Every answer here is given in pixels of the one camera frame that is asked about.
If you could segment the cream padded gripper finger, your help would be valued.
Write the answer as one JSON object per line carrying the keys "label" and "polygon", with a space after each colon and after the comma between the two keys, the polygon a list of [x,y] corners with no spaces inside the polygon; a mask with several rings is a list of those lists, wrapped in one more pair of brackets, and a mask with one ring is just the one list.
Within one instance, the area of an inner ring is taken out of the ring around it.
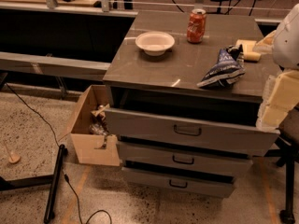
{"label": "cream padded gripper finger", "polygon": [[256,127],[263,132],[274,131],[298,103],[298,70],[286,70],[276,77],[270,76],[264,86]]}

